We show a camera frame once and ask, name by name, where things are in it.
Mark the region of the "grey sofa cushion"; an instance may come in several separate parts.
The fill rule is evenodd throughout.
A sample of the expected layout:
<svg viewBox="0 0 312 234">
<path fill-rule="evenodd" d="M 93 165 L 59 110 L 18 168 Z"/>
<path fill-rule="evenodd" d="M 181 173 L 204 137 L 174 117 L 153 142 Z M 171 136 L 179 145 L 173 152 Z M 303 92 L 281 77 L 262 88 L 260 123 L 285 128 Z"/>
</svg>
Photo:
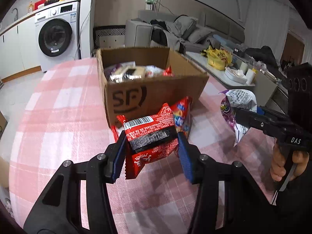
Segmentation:
<svg viewBox="0 0 312 234">
<path fill-rule="evenodd" d="M 188 36 L 195 30 L 197 25 L 198 19 L 186 16 L 186 15 L 180 15 L 174 20 L 174 25 L 176 29 L 176 36 L 187 39 Z"/>
</svg>

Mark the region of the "red snack packet black label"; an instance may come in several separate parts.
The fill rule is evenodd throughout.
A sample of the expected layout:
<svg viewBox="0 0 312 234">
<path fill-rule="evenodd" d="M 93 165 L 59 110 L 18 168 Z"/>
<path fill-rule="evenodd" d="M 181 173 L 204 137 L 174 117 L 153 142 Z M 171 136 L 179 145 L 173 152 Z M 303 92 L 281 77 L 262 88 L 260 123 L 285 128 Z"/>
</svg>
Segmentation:
<svg viewBox="0 0 312 234">
<path fill-rule="evenodd" d="M 133 120 L 118 115 L 117 119 L 125 137 L 113 162 L 113 180 L 119 177 L 123 162 L 126 178 L 135 179 L 145 165 L 166 158 L 178 148 L 174 114 L 167 103 L 154 115 Z"/>
</svg>

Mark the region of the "purple candy bag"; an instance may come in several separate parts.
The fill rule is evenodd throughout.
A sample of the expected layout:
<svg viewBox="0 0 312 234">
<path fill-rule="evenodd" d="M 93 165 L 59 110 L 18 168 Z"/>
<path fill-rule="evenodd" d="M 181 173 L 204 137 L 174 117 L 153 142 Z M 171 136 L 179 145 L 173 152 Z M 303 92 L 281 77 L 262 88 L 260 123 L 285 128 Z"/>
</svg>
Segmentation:
<svg viewBox="0 0 312 234">
<path fill-rule="evenodd" d="M 221 115 L 235 132 L 234 146 L 236 146 L 250 129 L 249 125 L 238 123 L 236 114 L 241 109 L 256 113 L 256 96 L 252 91 L 246 89 L 224 90 L 221 93 L 224 95 L 220 103 Z"/>
</svg>

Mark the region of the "yellow plastic bag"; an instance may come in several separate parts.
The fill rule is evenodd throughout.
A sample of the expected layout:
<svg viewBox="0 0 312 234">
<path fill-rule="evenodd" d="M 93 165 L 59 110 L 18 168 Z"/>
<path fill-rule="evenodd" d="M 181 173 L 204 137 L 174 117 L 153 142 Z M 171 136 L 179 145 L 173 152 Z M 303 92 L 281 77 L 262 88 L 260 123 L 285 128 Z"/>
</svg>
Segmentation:
<svg viewBox="0 0 312 234">
<path fill-rule="evenodd" d="M 200 53 L 208 59 L 207 63 L 210 66 L 220 71 L 225 70 L 232 63 L 232 54 L 227 50 L 215 49 L 210 45 Z"/>
</svg>

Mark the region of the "red box on counter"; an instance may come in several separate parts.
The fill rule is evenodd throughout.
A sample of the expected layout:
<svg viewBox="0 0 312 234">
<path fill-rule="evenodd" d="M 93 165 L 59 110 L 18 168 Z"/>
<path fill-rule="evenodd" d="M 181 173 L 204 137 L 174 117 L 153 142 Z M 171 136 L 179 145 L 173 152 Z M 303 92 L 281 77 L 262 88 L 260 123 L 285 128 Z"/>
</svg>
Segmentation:
<svg viewBox="0 0 312 234">
<path fill-rule="evenodd" d="M 37 10 L 40 9 L 41 7 L 45 6 L 45 4 L 48 2 L 49 0 L 39 0 L 37 2 L 34 3 L 33 6 L 33 10 Z"/>
</svg>

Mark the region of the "white tray on table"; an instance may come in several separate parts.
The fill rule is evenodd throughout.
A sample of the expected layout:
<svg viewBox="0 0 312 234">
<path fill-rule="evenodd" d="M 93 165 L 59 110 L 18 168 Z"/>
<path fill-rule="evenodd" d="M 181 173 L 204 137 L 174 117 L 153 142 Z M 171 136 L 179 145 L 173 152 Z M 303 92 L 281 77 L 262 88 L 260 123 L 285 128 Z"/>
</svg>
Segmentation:
<svg viewBox="0 0 312 234">
<path fill-rule="evenodd" d="M 235 81 L 236 83 L 240 83 L 242 85 L 246 84 L 247 77 L 243 73 L 242 70 L 235 70 L 229 67 L 225 68 L 225 75 L 232 81 Z"/>
</svg>

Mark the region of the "pink plaid tablecloth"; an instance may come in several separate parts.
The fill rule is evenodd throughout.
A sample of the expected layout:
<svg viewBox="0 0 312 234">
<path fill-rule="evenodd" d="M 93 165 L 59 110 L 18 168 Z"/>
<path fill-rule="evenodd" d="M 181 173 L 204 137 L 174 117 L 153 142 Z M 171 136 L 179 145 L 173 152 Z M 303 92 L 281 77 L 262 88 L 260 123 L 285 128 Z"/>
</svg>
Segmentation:
<svg viewBox="0 0 312 234">
<path fill-rule="evenodd" d="M 273 139 L 251 129 L 241 142 L 223 119 L 224 87 L 210 77 L 191 111 L 189 141 L 218 162 L 241 161 L 268 200 Z M 114 142 L 100 92 L 95 59 L 48 71 L 25 107 L 12 147 L 10 199 L 23 226 L 43 188 L 65 160 L 88 161 Z M 134 180 L 121 175 L 107 187 L 119 233 L 186 233 L 197 186 L 184 177 L 176 155 L 146 165 Z"/>
</svg>

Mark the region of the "clear cracker pack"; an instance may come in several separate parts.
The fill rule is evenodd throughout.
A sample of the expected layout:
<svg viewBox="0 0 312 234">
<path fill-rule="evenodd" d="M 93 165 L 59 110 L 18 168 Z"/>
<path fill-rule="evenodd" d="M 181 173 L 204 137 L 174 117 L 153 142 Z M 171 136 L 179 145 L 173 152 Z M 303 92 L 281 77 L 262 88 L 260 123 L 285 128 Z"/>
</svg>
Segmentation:
<svg viewBox="0 0 312 234">
<path fill-rule="evenodd" d="M 110 80 L 114 83 L 145 78 L 146 68 L 144 66 L 122 66 L 111 73 Z"/>
</svg>

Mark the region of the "white noodle snack bag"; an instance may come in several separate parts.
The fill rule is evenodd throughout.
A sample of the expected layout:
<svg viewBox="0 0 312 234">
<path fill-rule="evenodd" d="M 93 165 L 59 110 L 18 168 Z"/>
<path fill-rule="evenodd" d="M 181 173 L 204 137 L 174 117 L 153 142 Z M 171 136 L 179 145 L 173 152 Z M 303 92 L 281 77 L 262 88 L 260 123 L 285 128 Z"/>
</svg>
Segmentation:
<svg viewBox="0 0 312 234">
<path fill-rule="evenodd" d="M 145 77 L 146 78 L 153 78 L 160 75 L 163 75 L 164 70 L 157 67 L 157 66 L 146 66 L 145 68 Z"/>
</svg>

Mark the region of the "dark clothes on sofa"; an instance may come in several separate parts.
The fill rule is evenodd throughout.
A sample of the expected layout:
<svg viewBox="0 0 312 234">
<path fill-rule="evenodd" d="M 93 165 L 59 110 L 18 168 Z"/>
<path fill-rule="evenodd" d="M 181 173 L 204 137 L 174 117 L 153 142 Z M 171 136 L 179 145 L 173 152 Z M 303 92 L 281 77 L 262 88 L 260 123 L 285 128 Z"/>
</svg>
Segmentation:
<svg viewBox="0 0 312 234">
<path fill-rule="evenodd" d="M 185 54 L 186 48 L 184 46 L 184 39 L 169 32 L 164 21 L 154 19 L 150 21 L 150 24 L 152 25 L 150 46 L 164 46 L 180 54 Z"/>
</svg>

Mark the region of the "red corn chip bag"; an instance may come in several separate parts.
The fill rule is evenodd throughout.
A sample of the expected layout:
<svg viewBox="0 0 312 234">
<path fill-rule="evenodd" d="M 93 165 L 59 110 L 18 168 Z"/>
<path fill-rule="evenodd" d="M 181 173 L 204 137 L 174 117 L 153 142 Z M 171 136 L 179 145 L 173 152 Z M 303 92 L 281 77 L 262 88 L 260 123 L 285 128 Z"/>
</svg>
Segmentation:
<svg viewBox="0 0 312 234">
<path fill-rule="evenodd" d="M 186 138 L 189 137 L 189 133 L 191 130 L 191 118 L 190 118 L 191 104 L 192 98 L 186 96 L 170 106 L 174 115 L 176 131 L 183 132 Z"/>
</svg>

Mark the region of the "grey sofa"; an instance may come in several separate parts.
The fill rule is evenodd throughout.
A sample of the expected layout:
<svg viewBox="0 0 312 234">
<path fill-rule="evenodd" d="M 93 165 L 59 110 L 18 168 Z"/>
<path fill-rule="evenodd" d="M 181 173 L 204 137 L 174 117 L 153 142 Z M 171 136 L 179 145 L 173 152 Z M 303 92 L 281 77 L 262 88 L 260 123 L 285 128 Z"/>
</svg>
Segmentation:
<svg viewBox="0 0 312 234">
<path fill-rule="evenodd" d="M 212 44 L 245 41 L 244 28 L 217 12 L 204 10 L 199 18 L 140 10 L 125 26 L 126 47 L 170 47 L 180 53 L 199 52 Z"/>
</svg>

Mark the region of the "white wall power strip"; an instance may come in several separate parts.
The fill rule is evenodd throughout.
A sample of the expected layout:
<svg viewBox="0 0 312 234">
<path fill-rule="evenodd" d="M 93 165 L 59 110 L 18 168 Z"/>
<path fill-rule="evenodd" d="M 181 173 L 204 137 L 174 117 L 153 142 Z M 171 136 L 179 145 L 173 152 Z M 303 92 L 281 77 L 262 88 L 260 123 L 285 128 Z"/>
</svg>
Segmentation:
<svg viewBox="0 0 312 234">
<path fill-rule="evenodd" d="M 145 9 L 155 11 L 157 9 L 158 0 L 145 0 Z"/>
</svg>

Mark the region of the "small red snack packet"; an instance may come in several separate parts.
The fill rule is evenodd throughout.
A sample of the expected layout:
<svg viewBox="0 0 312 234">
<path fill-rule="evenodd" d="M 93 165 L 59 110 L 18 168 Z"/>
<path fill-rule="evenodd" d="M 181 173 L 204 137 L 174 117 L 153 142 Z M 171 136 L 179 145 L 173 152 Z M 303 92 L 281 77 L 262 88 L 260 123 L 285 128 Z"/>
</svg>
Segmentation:
<svg viewBox="0 0 312 234">
<path fill-rule="evenodd" d="M 171 66 L 167 67 L 164 71 L 163 71 L 163 76 L 174 76 L 174 73 L 172 72 L 172 68 Z"/>
</svg>

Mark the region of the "patterned floor panel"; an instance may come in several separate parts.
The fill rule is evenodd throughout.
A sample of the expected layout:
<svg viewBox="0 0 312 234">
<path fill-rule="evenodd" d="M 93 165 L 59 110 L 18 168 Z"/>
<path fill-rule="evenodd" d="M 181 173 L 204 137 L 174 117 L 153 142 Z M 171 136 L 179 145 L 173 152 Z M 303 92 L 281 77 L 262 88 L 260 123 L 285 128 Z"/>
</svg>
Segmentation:
<svg viewBox="0 0 312 234">
<path fill-rule="evenodd" d="M 93 28 L 94 48 L 125 47 L 125 25 L 108 25 Z"/>
</svg>

